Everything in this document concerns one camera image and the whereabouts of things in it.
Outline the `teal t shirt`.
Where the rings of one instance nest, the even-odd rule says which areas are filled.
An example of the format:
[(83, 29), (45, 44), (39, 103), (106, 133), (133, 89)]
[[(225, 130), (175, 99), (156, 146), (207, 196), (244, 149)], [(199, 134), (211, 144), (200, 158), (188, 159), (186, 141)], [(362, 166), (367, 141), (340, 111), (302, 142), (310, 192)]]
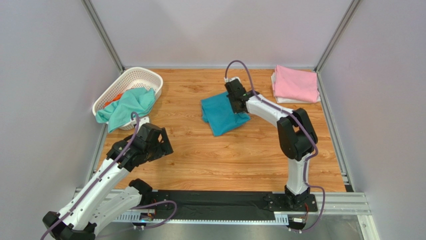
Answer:
[(201, 118), (209, 124), (215, 137), (239, 128), (251, 119), (245, 112), (234, 113), (227, 95), (223, 92), (200, 101)]

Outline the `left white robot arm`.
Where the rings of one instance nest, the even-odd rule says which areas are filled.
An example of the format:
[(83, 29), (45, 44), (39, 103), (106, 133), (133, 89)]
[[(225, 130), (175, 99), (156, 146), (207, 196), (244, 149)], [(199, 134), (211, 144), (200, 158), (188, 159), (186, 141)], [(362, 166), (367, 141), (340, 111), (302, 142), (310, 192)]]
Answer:
[(117, 141), (82, 190), (59, 211), (42, 219), (47, 236), (55, 240), (94, 240), (109, 223), (128, 210), (176, 205), (172, 200), (152, 199), (152, 187), (137, 178), (113, 198), (111, 190), (138, 166), (173, 153), (167, 131), (152, 123), (137, 124), (132, 135)]

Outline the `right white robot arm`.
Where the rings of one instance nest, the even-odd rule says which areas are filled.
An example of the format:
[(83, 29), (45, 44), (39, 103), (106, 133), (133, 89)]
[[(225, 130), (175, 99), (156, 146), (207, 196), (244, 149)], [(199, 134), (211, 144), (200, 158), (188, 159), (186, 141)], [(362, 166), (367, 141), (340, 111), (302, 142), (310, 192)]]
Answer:
[(256, 115), (277, 129), (279, 146), (288, 158), (288, 179), (284, 192), (290, 201), (299, 203), (310, 194), (307, 184), (310, 159), (317, 149), (318, 137), (308, 113), (292, 110), (269, 101), (256, 91), (247, 91), (238, 77), (225, 78), (227, 98), (232, 111)]

